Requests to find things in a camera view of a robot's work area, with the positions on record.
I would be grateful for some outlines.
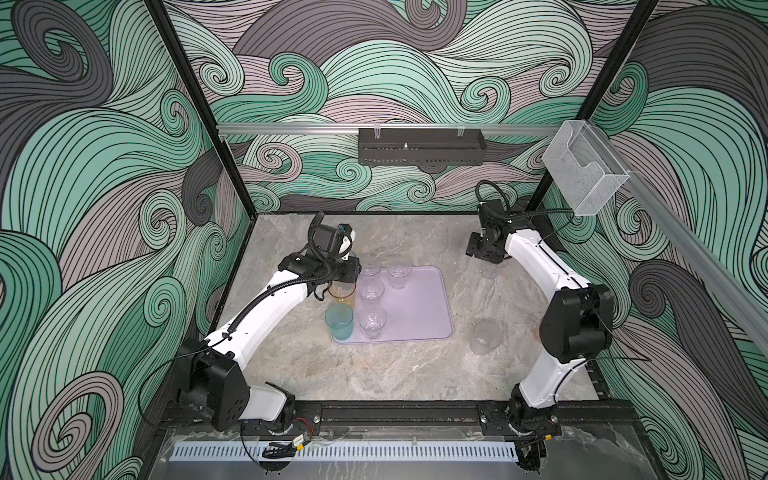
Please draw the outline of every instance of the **gray stone surface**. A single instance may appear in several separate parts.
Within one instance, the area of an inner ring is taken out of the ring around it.
[[[310,215],[262,215],[253,230],[224,307],[225,323],[251,301],[277,264],[306,242]],[[547,303],[525,269],[509,260],[493,280],[479,273],[482,261],[464,254],[473,215],[329,215],[325,224],[349,223],[354,251],[382,261],[406,253],[415,265],[443,272],[453,316],[448,340],[338,345],[323,321],[326,302],[313,297],[291,310],[264,340],[245,370],[249,383],[274,382],[299,399],[470,400],[507,399],[528,374],[541,344],[535,330]],[[472,326],[497,321],[502,344],[486,356],[469,349]],[[560,399],[597,399],[579,369]]]

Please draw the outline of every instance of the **white slotted strip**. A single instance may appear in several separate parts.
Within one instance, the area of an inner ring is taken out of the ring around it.
[[[248,452],[260,462],[269,462],[261,452],[269,442],[245,442]],[[250,462],[241,442],[185,442],[174,445],[171,462]],[[411,442],[317,441],[292,458],[281,462],[517,462],[515,444],[507,442]]]

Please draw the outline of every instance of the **robotic arm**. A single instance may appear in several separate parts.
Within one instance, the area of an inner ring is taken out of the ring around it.
[[[526,218],[532,213],[510,215],[500,200],[489,200],[480,203],[478,215],[482,232],[470,236],[467,255],[500,263],[509,254],[550,302],[539,326],[544,349],[513,389],[507,413],[521,434],[552,434],[558,390],[576,368],[611,344],[614,293],[589,283],[543,243]]]
[[[310,224],[307,245],[280,262],[269,284],[243,311],[203,341],[189,339],[181,345],[174,366],[177,400],[210,418],[215,429],[228,429],[240,419],[274,422],[280,431],[290,423],[293,396],[270,384],[248,386],[243,370],[293,307],[309,295],[320,298],[318,286],[357,281],[360,264],[349,257],[355,232],[345,223],[329,227],[322,220],[320,212]]]

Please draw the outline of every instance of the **black post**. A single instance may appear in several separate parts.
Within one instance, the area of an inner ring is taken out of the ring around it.
[[[575,120],[589,120],[594,111],[598,109],[603,96],[608,91],[608,88],[611,87],[616,75],[621,71],[621,67],[624,66],[624,62],[629,57],[634,43],[640,37],[640,33],[643,31],[658,2],[659,0],[640,0],[637,3],[637,6],[632,11],[632,15],[627,20],[627,24],[624,26],[624,30],[616,39],[614,48],[611,50],[605,65],[600,70],[597,80],[594,81],[592,88],[584,99],[584,103],[581,104]],[[538,182],[538,186],[533,195],[531,195],[528,205],[525,206],[525,211],[538,209],[550,185],[552,185],[552,176],[547,171]]]
[[[248,189],[245,188],[243,179],[237,172],[237,164],[232,157],[230,149],[219,138],[219,132],[216,128],[216,117],[214,117],[214,113],[205,99],[203,89],[200,88],[200,84],[197,83],[197,78],[192,70],[192,65],[189,62],[189,58],[187,58],[187,54],[184,52],[184,48],[181,46],[181,40],[179,40],[179,36],[170,21],[170,16],[168,16],[168,11],[165,9],[165,4],[162,0],[144,0],[144,3],[147,5],[147,10],[149,10],[149,14],[157,27],[157,31],[160,32],[160,37],[163,38],[163,43],[168,50],[170,59],[174,62],[176,69],[179,71],[181,81],[184,83],[184,87],[186,87],[190,94],[192,104],[197,110],[197,114],[200,115],[203,126],[208,132],[211,142],[214,144],[216,153],[219,155],[221,163],[224,165],[224,169],[230,176],[230,180],[235,187],[237,196],[240,198],[240,201],[243,202],[245,211],[253,222],[257,217],[256,208],[250,200],[250,195],[248,194]]]

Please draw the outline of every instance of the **patterned wallpaper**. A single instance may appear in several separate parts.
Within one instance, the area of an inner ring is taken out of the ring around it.
[[[634,1],[166,6],[219,122],[559,124],[576,115]],[[356,137],[228,137],[266,211],[474,210],[481,178],[503,183],[513,200],[530,195],[548,140],[488,140],[480,167],[422,171],[361,167]]]
[[[3,478],[135,478],[213,319],[248,219],[179,85],[142,0],[0,2]]]
[[[700,3],[655,12],[595,120],[768,310],[768,2]],[[563,204],[557,189],[545,198]],[[564,259],[617,294],[619,341],[605,355],[652,359],[600,367],[670,478],[764,479],[768,359],[740,319],[627,191],[558,236]]]

